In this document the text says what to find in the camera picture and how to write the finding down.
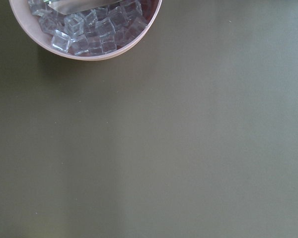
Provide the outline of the metal ice scoop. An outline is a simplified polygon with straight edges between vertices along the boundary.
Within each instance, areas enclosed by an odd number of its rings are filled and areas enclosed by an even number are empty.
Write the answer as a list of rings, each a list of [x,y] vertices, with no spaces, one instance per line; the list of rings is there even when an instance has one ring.
[[[51,9],[67,15],[120,2],[119,0],[43,0]]]

